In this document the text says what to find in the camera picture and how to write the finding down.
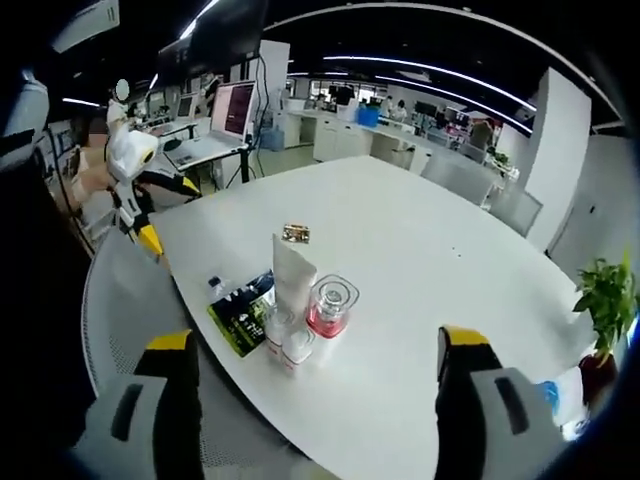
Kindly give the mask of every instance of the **jar lid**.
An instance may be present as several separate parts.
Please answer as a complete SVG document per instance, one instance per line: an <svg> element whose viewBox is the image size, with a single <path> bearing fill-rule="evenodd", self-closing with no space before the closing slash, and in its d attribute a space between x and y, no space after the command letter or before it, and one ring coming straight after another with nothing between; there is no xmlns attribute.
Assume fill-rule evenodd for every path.
<svg viewBox="0 0 640 480"><path fill-rule="evenodd" d="M338 275L327 275L313 286L312 292L325 317L340 317L360 296L358 289Z"/></svg>
<svg viewBox="0 0 640 480"><path fill-rule="evenodd" d="M293 323L293 313L288 308L274 304L267 313L268 322L275 327L286 327Z"/></svg>
<svg viewBox="0 0 640 480"><path fill-rule="evenodd" d="M311 355L311 346L314 340L315 335L308 329L297 330L284 339L282 352L293 362L300 363Z"/></svg>

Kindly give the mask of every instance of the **cable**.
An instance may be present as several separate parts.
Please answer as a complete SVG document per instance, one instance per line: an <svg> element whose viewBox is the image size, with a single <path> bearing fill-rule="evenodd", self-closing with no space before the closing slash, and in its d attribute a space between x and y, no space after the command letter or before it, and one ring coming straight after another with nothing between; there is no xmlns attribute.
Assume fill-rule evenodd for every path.
<svg viewBox="0 0 640 480"><path fill-rule="evenodd" d="M239 172L240 172L240 167L238 167L238 169L236 170L236 173L233 174L233 177L231 177L231 180L229 180L229 183L227 183L227 185L224 187L225 190L227 188L229 188L229 185L231 185L231 182L233 182L233 180L236 178L236 176L238 175Z"/></svg>
<svg viewBox="0 0 640 480"><path fill-rule="evenodd" d="M82 241L86 245L87 249L91 252L91 255L95 255L96 252L93 249L93 247L91 246L91 243L89 242L87 237L85 236L84 230L80 226L80 222L78 221L76 216L71 212L71 203L69 203L69 197L67 196L67 189L64 188L64 182L62 181L62 173L60 173L60 164L59 164L60 157L56 153L56 147L55 147L55 142L53 140L53 134L51 133L51 130L49 128L47 128L46 131L49 134L49 141L51 142L51 151L53 152L53 164L54 164L54 166L56 168L56 173L58 175L58 182L60 183L60 190L62 191L62 196L64 197L64 202L67 205L67 211L69 212L69 215L73 219L73 223L75 224L76 228L78 229L78 233L80 234L80 237L82 238Z"/></svg>
<svg viewBox="0 0 640 480"><path fill-rule="evenodd" d="M264 107L264 110L262 111L262 118L260 119L260 129L258 130L258 134L256 135L256 142L255 144L258 145L258 148L256 150L256 161L258 162L258 167L260 167L260 173L262 174L262 178L265 177L264 174L264 168L262 168L262 162L260 161L260 144L258 143L258 141L260 140L260 137L262 136L262 126L264 125L264 117L265 114L267 113L267 110L269 109L269 105L271 103L271 99L269 98L269 89L267 87L267 63L264 61L264 58L262 58L262 55L260 55L258 57L258 61L262 62L262 81L264 84L264 91L265 94L267 96L267 104ZM256 81L258 80L258 64L256 64Z"/></svg>

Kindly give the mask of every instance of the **monitor screen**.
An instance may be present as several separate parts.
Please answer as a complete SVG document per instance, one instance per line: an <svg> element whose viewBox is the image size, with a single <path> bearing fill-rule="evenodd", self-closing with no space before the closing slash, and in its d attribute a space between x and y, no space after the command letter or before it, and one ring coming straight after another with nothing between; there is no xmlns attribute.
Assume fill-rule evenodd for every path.
<svg viewBox="0 0 640 480"><path fill-rule="evenodd" d="M422 113L423 115L428 115L429 117L435 117L437 111L438 107L436 107L435 105L424 102L416 102L416 113Z"/></svg>
<svg viewBox="0 0 640 480"><path fill-rule="evenodd" d="M225 132L244 140L254 87L254 82L218 87L211 113L211 130Z"/></svg>
<svg viewBox="0 0 640 480"><path fill-rule="evenodd" d="M198 18L189 62L222 71L257 58L267 6L267 0L219 0Z"/></svg>
<svg viewBox="0 0 640 480"><path fill-rule="evenodd" d="M193 97L182 97L180 99L180 105L178 105L178 114L176 117L188 117L191 110L191 100Z"/></svg>

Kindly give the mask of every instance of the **white table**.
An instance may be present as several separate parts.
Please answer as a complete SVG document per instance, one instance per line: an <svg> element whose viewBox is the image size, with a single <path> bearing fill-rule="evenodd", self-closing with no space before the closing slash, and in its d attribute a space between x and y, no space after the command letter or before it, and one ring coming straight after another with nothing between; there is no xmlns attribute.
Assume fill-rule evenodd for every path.
<svg viewBox="0 0 640 480"><path fill-rule="evenodd" d="M271 234L319 274L361 291L331 363L290 378L264 345L238 357L206 312L214 273L244 282L271 267ZM534 382L575 365L564 339L574 284L526 240L471 203L372 157L292 170L159 215L154 224L190 313L248 399L343 480L431 478L438 328L480 330L505 366Z"/></svg>

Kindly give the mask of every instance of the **black ceiling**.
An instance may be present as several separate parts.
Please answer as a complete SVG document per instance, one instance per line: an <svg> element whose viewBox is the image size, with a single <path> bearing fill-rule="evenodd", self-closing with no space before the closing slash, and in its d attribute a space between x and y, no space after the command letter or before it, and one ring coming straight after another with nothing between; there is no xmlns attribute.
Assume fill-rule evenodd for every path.
<svg viewBox="0 0 640 480"><path fill-rule="evenodd" d="M55 59L55 68L52 69L50 64L46 66L49 71L45 72L45 81L53 97L52 107L55 109L56 98L62 96L105 103L107 89L119 78L126 78L132 85L149 82L155 73L158 50L176 40L206 3L207 0L121 0L120 27L59 56ZM587 75L593 75L599 81L602 78L592 66L584 43L584 39L589 38L589 35L583 35L584 32L593 32L594 15L579 16L578 10L562 6L561 2L538 2L535 5L520 2L505 5L505 2L479 0L429 3L458 9L468 7L474 13L504 22L556 49ZM335 0L271 0L267 25L345 4L345 1ZM606 12L598 12L596 16L601 20L596 24L599 28L596 41L608 62L619 52L620 43L611 42L610 36L605 34L604 26L608 24L603 18L606 15ZM615 20L616 25L620 25L621 19ZM595 124L617 119L607 104L579 77L537 46L495 26L450 13L409 8L358 9L299 20L266 31L264 38L291 44L291 58L296 62L292 69L296 71L338 69L364 75L364 78L376 74L399 76L393 73L397 68L389 65L327 63L322 57L369 55L399 58L476 77L524 100L535 94L541 76L552 66L593 98L592 121ZM504 113L514 114L519 107L517 103L470 82L433 72L430 76L433 86L486 103Z"/></svg>

